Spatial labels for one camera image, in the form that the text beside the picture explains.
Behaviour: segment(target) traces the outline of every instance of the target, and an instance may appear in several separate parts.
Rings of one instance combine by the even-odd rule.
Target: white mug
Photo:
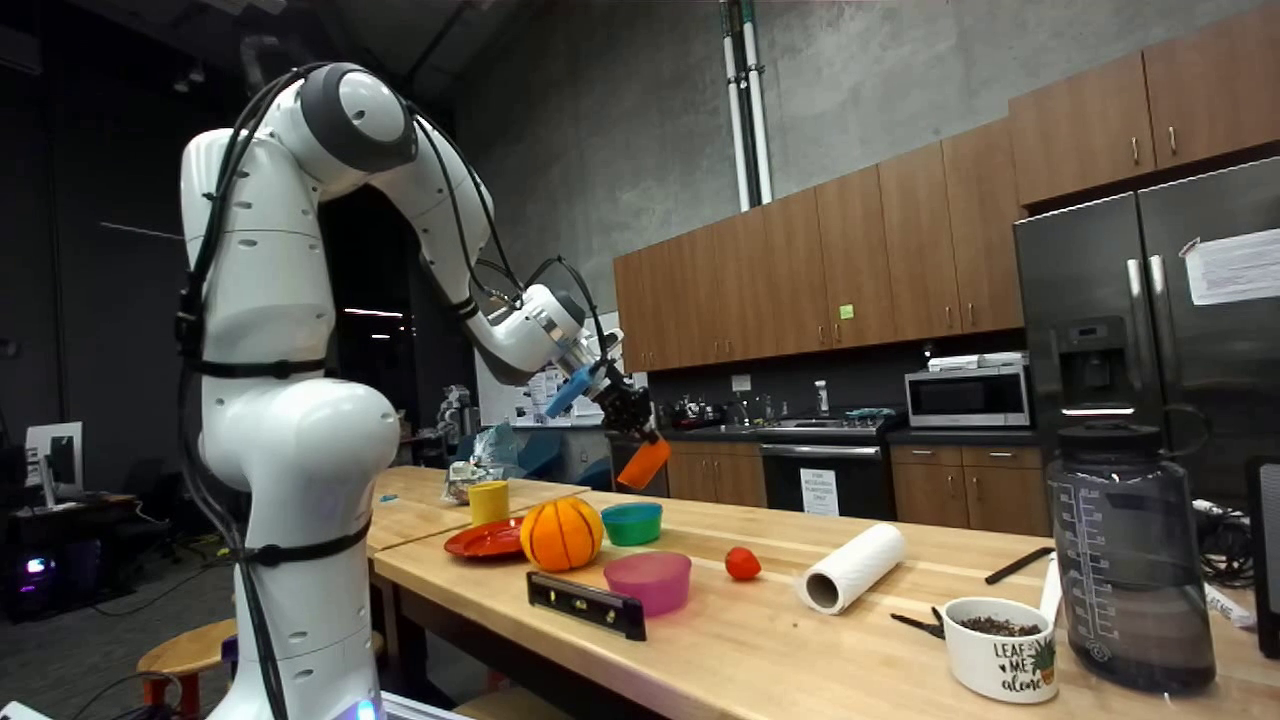
[[[962,595],[940,607],[950,631],[953,676],[1002,704],[1048,704],[1057,696],[1051,622],[1017,599]],[[990,631],[974,622],[1035,629],[1030,637]]]

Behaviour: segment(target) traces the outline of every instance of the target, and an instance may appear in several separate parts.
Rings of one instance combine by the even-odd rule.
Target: refrigerator
[[[1166,429],[1193,491],[1246,506],[1280,457],[1280,161],[1017,224],[1035,432]]]

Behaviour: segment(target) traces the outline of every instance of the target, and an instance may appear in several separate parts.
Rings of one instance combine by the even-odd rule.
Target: microwave
[[[911,429],[1033,429],[1030,365],[909,372]]]

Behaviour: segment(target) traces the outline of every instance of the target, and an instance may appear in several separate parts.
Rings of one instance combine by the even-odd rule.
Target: label
[[[799,506],[812,517],[842,517],[842,491],[833,468],[799,468]]]
[[[1280,229],[1196,240],[1185,251],[1193,302],[1246,302],[1280,295]]]

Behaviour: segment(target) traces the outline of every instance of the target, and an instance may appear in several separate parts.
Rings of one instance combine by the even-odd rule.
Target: water jug
[[[1145,424],[1062,429],[1048,461],[1074,652],[1141,693],[1213,682],[1189,473]]]

